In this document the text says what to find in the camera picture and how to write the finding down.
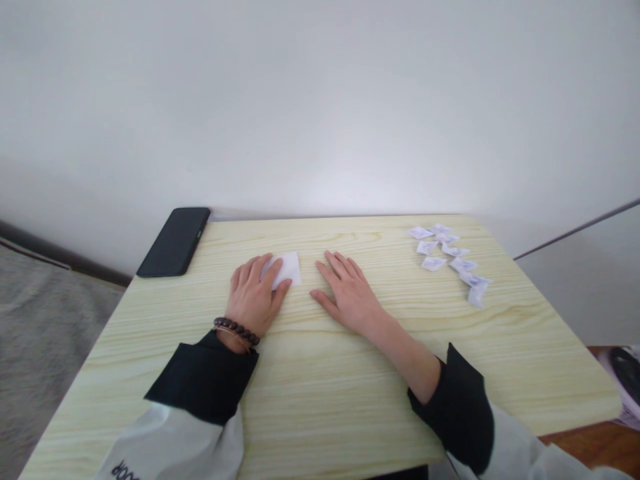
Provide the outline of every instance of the black smartphone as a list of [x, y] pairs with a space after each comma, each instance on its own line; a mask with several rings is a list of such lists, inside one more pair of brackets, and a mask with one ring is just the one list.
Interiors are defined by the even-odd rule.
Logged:
[[178, 208], [172, 211], [138, 268], [138, 277], [184, 275], [210, 214], [211, 210], [206, 207]]

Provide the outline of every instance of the sleeve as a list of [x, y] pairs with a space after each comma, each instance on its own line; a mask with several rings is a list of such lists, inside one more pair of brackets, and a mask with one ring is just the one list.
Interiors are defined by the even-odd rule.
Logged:
[[630, 479], [614, 469], [594, 471], [555, 445], [548, 447], [489, 402], [484, 377], [449, 344], [438, 386], [426, 405], [408, 390], [413, 411], [438, 435], [460, 479]]
[[210, 331], [181, 343], [145, 395], [151, 407], [116, 440], [98, 480], [236, 477], [243, 457], [238, 403], [258, 354], [237, 355]]

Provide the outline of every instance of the small paper fold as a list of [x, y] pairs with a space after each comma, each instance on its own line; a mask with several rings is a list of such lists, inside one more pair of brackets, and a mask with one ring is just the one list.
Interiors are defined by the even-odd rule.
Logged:
[[485, 296], [485, 292], [487, 291], [488, 286], [488, 282], [484, 282], [478, 283], [478, 285], [471, 287], [469, 290], [467, 301], [478, 308], [484, 308], [484, 305], [482, 304], [482, 297]]
[[407, 233], [416, 240], [420, 240], [421, 238], [430, 237], [433, 235], [432, 232], [422, 227], [414, 227], [411, 230], [407, 230]]
[[465, 255], [469, 253], [471, 250], [461, 249], [457, 247], [450, 247], [448, 243], [442, 244], [442, 252], [447, 255], [452, 255], [454, 257], [459, 257], [460, 255]]
[[426, 269], [426, 270], [429, 270], [429, 271], [436, 271], [440, 267], [442, 267], [446, 262], [447, 262], [446, 259], [439, 259], [439, 258], [435, 258], [435, 257], [426, 257], [424, 262], [422, 262], [422, 265], [420, 265], [420, 266], [422, 268]]
[[415, 252], [422, 253], [423, 255], [428, 255], [433, 251], [437, 244], [438, 242], [425, 242], [420, 240], [420, 242], [418, 242], [418, 248]]
[[449, 227], [446, 227], [446, 226], [442, 225], [442, 223], [436, 223], [429, 230], [431, 230], [434, 235], [438, 235], [439, 233], [446, 233], [448, 231], [451, 231], [451, 229]]
[[300, 274], [300, 262], [298, 262], [298, 254], [296, 252], [289, 252], [279, 257], [272, 257], [265, 266], [262, 268], [260, 274], [260, 280], [267, 274], [267, 270], [275, 263], [278, 258], [282, 258], [282, 266], [278, 275], [275, 276], [271, 290], [276, 290], [282, 280], [291, 279], [291, 286], [302, 285], [302, 275]]
[[456, 270], [456, 272], [462, 273], [462, 272], [467, 272], [469, 270], [473, 270], [478, 266], [478, 264], [470, 260], [465, 260], [462, 257], [456, 257], [451, 261], [449, 266], [452, 269]]
[[460, 237], [456, 237], [455, 235], [449, 235], [448, 233], [438, 233], [435, 236], [435, 239], [443, 245], [453, 243], [455, 241], [460, 240]]
[[465, 271], [460, 273], [460, 280], [466, 283], [470, 287], [475, 287], [480, 283], [492, 283], [493, 280], [486, 279], [484, 277], [479, 277], [478, 275]]
[[479, 277], [478, 275], [474, 275], [473, 273], [470, 273], [468, 271], [460, 273], [460, 280], [471, 287], [471, 289], [469, 290], [467, 301], [478, 308], [484, 308], [484, 305], [482, 304], [482, 298], [485, 296], [487, 287], [493, 281], [483, 277]]

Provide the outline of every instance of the wooden table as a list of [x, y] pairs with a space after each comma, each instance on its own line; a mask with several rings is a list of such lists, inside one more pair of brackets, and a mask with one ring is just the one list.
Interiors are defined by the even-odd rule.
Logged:
[[[406, 230], [441, 222], [461, 237], [478, 275], [494, 280], [485, 308], [448, 266], [420, 268]], [[208, 224], [184, 277], [135, 278], [56, 412], [21, 478], [86, 479], [118, 434], [149, 406], [145, 392], [178, 342], [196, 342], [225, 309], [236, 266], [298, 252], [304, 284], [289, 292], [260, 345], [242, 400], [240, 478], [361, 479], [440, 458], [409, 407], [406, 385], [366, 340], [309, 297], [328, 285], [325, 249], [354, 258], [385, 308], [444, 358], [448, 342], [485, 376], [489, 398], [536, 435], [616, 417], [604, 370], [487, 230], [462, 215]]]

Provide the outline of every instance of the beaded bracelet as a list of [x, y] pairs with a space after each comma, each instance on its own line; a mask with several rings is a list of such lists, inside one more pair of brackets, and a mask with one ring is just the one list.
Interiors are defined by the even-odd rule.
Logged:
[[239, 325], [237, 322], [233, 320], [229, 320], [224, 317], [218, 317], [213, 321], [214, 327], [225, 327], [232, 332], [236, 333], [240, 338], [249, 342], [252, 346], [257, 346], [260, 343], [260, 337], [256, 334], [251, 333], [251, 330], [244, 328], [242, 325]]
[[238, 335], [235, 332], [235, 330], [231, 330], [230, 328], [224, 327], [222, 325], [214, 325], [213, 331], [216, 331], [216, 330], [230, 333], [233, 339], [236, 340], [236, 342], [238, 342], [242, 346], [242, 348], [244, 348], [245, 353], [251, 352], [251, 346], [249, 345], [249, 342], [247, 341], [247, 339], [242, 338], [240, 335]]

